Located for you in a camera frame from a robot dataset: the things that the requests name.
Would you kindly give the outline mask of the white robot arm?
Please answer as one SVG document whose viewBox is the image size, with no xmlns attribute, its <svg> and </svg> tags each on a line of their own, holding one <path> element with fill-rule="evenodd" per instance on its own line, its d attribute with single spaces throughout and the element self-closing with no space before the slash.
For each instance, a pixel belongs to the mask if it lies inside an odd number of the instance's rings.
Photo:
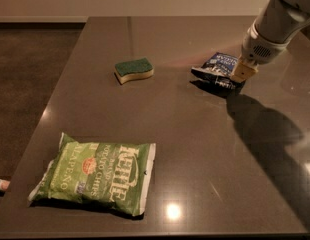
<svg viewBox="0 0 310 240">
<path fill-rule="evenodd" d="M 310 0 L 269 0 L 243 39 L 230 79 L 242 83 L 259 65 L 279 56 L 294 36 L 310 25 Z"/>
</svg>

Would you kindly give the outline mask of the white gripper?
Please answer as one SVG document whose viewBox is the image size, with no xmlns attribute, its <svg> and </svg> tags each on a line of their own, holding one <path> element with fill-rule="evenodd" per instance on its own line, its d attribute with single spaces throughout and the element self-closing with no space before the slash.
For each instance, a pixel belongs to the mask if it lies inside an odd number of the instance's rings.
<svg viewBox="0 0 310 240">
<path fill-rule="evenodd" d="M 287 30 L 279 21 L 255 20 L 243 39 L 241 56 L 233 68 L 230 79 L 242 83 L 258 72 L 258 64 L 267 64 L 287 47 Z"/>
</svg>

